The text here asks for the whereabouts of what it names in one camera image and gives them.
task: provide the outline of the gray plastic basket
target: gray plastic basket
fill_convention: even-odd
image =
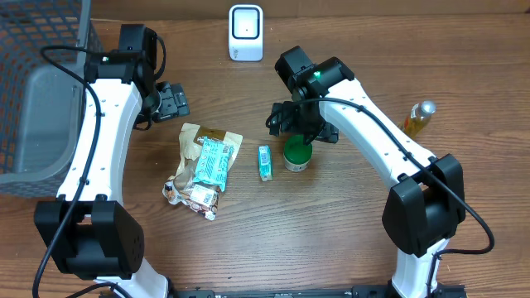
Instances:
[[[90,0],[0,2],[0,193],[55,196],[75,152],[82,85],[48,65],[47,45],[102,51]],[[49,56],[83,75],[85,53]]]

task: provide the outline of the black motor joint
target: black motor joint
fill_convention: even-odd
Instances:
[[[336,57],[314,64],[300,46],[283,53],[274,69],[291,92],[292,102],[273,104],[272,115],[276,116],[267,124],[269,134],[303,134],[305,144],[313,140],[338,142],[339,130],[320,115],[318,103],[293,105],[293,102],[325,97],[328,88],[344,79],[353,80],[354,73]]]
[[[134,123],[135,129],[147,130],[153,122],[159,123],[190,113],[180,84],[156,82],[157,77],[161,76],[160,72],[163,72],[162,68],[155,74],[157,42],[160,39],[145,25],[122,25],[118,49],[91,55],[84,66],[84,77],[91,84],[97,79],[121,79],[124,84],[133,82],[137,86],[142,96],[142,109]],[[147,125],[140,128],[137,125],[141,123]]]

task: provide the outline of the white plastic casing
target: white plastic casing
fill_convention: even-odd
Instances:
[[[230,8],[229,53],[235,61],[263,58],[263,10],[258,5],[238,4]]]

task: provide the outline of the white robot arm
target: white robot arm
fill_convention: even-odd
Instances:
[[[345,79],[328,90],[326,97],[349,100],[366,107],[423,166],[431,164],[429,159],[434,157],[434,154],[401,132],[370,100],[357,79],[351,81]],[[319,105],[320,115],[324,120],[337,127],[363,153],[389,189],[399,183],[400,175],[413,176],[420,170],[410,161],[403,159],[403,152],[398,150],[387,134],[366,114],[340,103],[322,101]],[[397,267],[392,277],[392,284],[401,297],[426,297],[425,284],[427,284],[432,254],[444,249],[448,242],[449,239],[438,241],[430,246],[422,257],[397,250]],[[431,282],[433,291],[437,287],[436,272],[437,270]]]
[[[156,273],[143,258],[142,228],[123,208],[122,197],[131,131],[147,130],[153,122],[189,113],[179,84],[155,82],[163,71],[162,66],[154,73],[157,40],[164,50],[164,65],[163,41],[143,25],[122,26],[119,50],[90,53],[83,82],[90,92],[86,92],[74,159],[58,190],[57,201],[39,202],[35,212],[37,229],[61,272],[92,279],[101,286],[116,286],[118,295],[123,297],[166,298],[173,291],[169,279]],[[61,49],[78,50],[51,46],[42,53],[54,64],[44,51]],[[147,128],[138,128],[139,123],[148,123]],[[97,142],[91,156],[94,137]],[[84,176],[87,161],[90,167]],[[69,218],[67,209],[73,210]],[[78,224],[84,219],[89,219],[89,224]],[[34,297],[38,296],[46,262],[45,257],[37,272]]]

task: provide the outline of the wooden table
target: wooden table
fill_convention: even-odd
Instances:
[[[272,103],[290,94],[273,66],[299,45],[320,63],[335,55],[371,99],[399,122],[423,99],[438,112],[417,141],[464,167],[466,200],[493,229],[488,255],[447,256],[439,281],[465,284],[469,297],[526,297],[530,291],[530,15],[343,17],[266,20],[259,63],[228,57],[226,21],[147,22],[164,37],[163,79],[185,88],[191,115],[133,132],[123,199],[146,235],[145,257],[179,289],[311,289],[383,284],[396,248],[381,224],[388,192],[348,140],[314,143],[308,170],[283,167],[285,137],[264,126]],[[105,48],[119,23],[96,22]],[[179,161],[184,122],[242,134],[241,151],[210,222],[169,205],[162,184]],[[274,181],[258,177],[257,148],[272,148]],[[33,225],[36,199],[2,196],[0,296],[27,297],[45,251]],[[470,217],[451,248],[481,248],[486,237]],[[61,275],[53,262],[42,297],[90,284]]]

